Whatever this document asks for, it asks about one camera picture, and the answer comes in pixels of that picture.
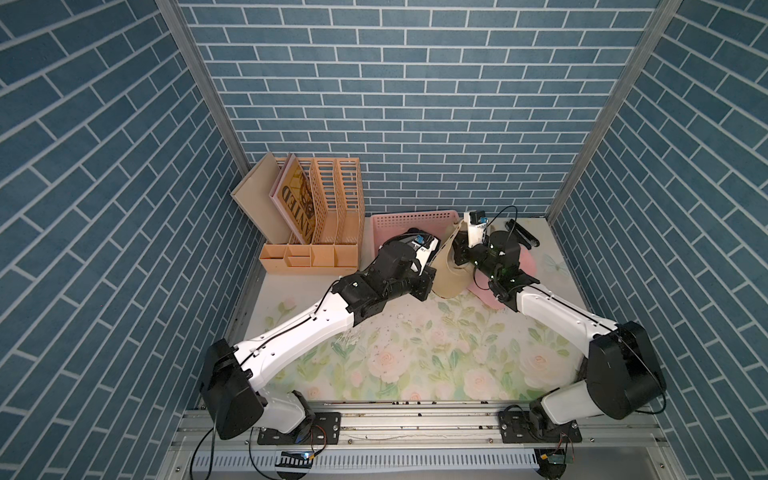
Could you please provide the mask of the beige baseball cap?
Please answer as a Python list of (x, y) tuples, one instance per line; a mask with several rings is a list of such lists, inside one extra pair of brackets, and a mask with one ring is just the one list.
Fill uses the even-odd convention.
[(449, 235), (441, 244), (431, 266), (436, 270), (432, 292), (444, 299), (456, 297), (466, 290), (471, 282), (472, 266), (458, 266), (454, 261), (453, 241), (459, 233), (466, 233), (467, 227), (463, 220), (446, 230)]

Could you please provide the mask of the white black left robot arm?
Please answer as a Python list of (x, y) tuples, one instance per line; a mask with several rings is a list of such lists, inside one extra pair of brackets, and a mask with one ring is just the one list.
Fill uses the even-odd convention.
[(329, 338), (382, 312), (405, 295), (428, 297), (436, 271), (437, 237), (418, 229), (386, 241), (363, 270), (335, 280), (320, 301), (280, 326), (230, 345), (220, 339), (204, 356), (199, 391), (222, 440), (252, 427), (302, 438), (314, 414), (298, 392), (274, 395), (266, 386), (288, 364)]

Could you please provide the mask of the black baseball cap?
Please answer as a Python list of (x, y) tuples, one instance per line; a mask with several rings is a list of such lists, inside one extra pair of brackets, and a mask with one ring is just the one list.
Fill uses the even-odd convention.
[(429, 232), (426, 232), (416, 227), (412, 227), (412, 228), (409, 228), (406, 232), (398, 235), (397, 240), (401, 242), (409, 242), (409, 241), (413, 241), (416, 238), (419, 238), (420, 242), (422, 242), (425, 239), (430, 239), (431, 237), (432, 235)]

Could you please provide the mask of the pink baseball cap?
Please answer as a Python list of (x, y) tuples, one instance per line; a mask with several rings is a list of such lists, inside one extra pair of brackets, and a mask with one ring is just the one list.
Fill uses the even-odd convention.
[(522, 269), (520, 255), (518, 244), (504, 248), (472, 247), (469, 291), (491, 309), (518, 311), (517, 294), (539, 282)]

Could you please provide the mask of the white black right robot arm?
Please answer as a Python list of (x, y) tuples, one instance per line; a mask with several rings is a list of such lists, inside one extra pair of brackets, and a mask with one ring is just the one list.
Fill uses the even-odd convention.
[(524, 440), (558, 442), (569, 438), (579, 419), (622, 420), (665, 395), (666, 381), (646, 330), (634, 321), (599, 317), (545, 289), (522, 269), (512, 234), (457, 230), (448, 257), (457, 267), (483, 273), (496, 300), (555, 331), (584, 356), (583, 379), (532, 401), (520, 416)]

